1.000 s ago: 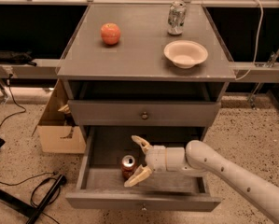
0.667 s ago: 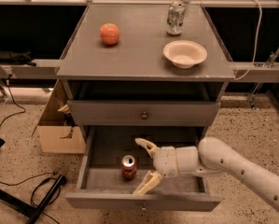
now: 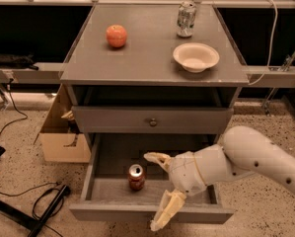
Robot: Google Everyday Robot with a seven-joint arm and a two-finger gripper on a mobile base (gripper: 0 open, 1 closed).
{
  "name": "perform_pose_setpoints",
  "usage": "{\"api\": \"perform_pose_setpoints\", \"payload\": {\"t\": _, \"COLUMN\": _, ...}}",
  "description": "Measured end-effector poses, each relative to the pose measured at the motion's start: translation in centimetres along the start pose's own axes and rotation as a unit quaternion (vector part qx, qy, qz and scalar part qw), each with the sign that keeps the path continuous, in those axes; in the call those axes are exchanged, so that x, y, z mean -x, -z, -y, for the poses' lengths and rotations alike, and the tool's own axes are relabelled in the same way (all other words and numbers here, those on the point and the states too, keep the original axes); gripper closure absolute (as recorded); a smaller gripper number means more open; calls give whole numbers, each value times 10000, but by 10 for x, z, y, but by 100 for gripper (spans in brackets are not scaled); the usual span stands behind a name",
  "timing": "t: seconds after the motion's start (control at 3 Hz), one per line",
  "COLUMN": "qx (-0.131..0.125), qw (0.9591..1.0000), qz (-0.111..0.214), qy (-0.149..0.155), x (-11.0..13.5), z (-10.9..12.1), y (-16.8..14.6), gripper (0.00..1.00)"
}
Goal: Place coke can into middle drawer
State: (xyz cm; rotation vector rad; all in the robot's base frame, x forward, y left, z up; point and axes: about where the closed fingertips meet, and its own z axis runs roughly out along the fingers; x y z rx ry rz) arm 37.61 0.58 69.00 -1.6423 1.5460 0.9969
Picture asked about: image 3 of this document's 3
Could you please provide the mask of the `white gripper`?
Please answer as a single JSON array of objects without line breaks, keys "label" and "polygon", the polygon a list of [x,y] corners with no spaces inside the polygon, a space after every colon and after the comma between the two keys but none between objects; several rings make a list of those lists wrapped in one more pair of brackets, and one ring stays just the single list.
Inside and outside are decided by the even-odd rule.
[{"label": "white gripper", "polygon": [[195,156],[188,151],[171,159],[165,153],[148,152],[144,158],[158,164],[165,172],[175,189],[172,192],[164,191],[159,208],[151,220],[150,229],[158,231],[163,229],[170,220],[184,206],[186,196],[193,197],[206,190],[207,186],[201,176]]}]

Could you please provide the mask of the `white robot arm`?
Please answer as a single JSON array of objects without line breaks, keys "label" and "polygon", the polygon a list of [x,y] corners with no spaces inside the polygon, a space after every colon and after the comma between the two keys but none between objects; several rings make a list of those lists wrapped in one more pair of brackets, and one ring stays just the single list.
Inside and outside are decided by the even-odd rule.
[{"label": "white robot arm", "polygon": [[164,192],[150,228],[158,231],[184,206],[185,200],[217,182],[236,181],[258,173],[280,184],[295,196],[295,158],[260,132],[234,126],[214,144],[196,152],[171,157],[149,152],[144,158],[169,175],[174,189]]}]

